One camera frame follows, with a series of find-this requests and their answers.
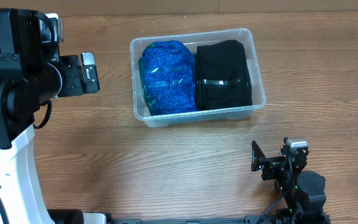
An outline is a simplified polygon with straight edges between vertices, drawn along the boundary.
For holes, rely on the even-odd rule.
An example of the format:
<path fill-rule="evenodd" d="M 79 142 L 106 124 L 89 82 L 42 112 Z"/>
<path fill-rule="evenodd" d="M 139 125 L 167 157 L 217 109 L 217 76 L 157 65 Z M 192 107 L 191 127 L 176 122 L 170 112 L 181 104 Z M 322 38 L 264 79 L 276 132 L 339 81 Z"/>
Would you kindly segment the blue sequin fabric garment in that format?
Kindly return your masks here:
<path fill-rule="evenodd" d="M 152 116 L 197 111 L 195 57 L 176 40 L 153 42 L 142 52 L 139 74 Z"/>

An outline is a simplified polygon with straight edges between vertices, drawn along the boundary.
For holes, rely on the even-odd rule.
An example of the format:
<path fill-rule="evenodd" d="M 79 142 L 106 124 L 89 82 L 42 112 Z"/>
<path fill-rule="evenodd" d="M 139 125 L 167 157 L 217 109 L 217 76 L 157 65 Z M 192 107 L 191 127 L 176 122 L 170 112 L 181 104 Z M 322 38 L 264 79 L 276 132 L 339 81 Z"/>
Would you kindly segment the large black garment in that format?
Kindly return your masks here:
<path fill-rule="evenodd" d="M 252 105 L 246 52 L 239 41 L 198 46 L 195 68 L 195 102 L 199 110 Z"/>

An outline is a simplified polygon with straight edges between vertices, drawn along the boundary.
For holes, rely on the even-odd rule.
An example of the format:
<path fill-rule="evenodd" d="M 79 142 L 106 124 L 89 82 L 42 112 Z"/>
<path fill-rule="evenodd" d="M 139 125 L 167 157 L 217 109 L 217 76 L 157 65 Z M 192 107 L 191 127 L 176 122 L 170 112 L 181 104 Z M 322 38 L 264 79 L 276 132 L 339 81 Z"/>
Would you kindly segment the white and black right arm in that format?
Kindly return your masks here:
<path fill-rule="evenodd" d="M 252 141 L 251 171 L 262 171 L 263 180 L 274 180 L 280 194 L 264 212 L 249 223 L 330 223 L 323 212 L 326 202 L 326 179 L 318 173 L 304 170 L 309 154 L 304 139 L 283 139 L 280 155 L 266 157 L 259 145 Z"/>

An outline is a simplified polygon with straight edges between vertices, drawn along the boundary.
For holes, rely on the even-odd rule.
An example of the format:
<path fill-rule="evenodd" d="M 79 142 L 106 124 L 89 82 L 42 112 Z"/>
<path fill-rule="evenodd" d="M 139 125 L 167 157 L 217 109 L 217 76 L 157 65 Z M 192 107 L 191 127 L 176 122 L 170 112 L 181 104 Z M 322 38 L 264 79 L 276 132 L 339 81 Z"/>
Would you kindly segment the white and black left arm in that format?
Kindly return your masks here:
<path fill-rule="evenodd" d="M 107 224 L 105 213 L 48 209 L 35 166 L 34 114 L 52 100 L 99 91 L 94 54 L 60 55 L 57 14 L 0 8 L 0 223 Z"/>

